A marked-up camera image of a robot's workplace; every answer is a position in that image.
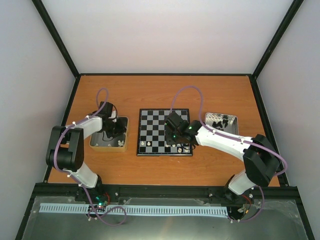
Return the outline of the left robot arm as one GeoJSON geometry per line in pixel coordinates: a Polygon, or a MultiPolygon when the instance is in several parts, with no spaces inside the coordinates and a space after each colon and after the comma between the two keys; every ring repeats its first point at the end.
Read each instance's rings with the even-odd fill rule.
{"type": "Polygon", "coordinates": [[[85,139],[90,137],[97,148],[124,148],[128,119],[119,117],[115,105],[100,102],[97,111],[79,122],[54,126],[51,130],[45,161],[49,167],[66,173],[81,186],[92,201],[103,198],[101,177],[85,163],[85,139]]]}

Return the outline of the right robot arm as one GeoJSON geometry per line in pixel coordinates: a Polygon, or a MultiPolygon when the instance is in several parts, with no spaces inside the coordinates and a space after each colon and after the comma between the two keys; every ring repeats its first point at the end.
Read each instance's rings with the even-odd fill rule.
{"type": "Polygon", "coordinates": [[[164,120],[165,140],[169,145],[203,146],[227,153],[244,164],[244,170],[230,177],[220,197],[235,202],[253,187],[268,187],[282,163],[269,140],[258,134],[245,137],[216,129],[202,121],[189,123],[171,112],[164,120]]]}

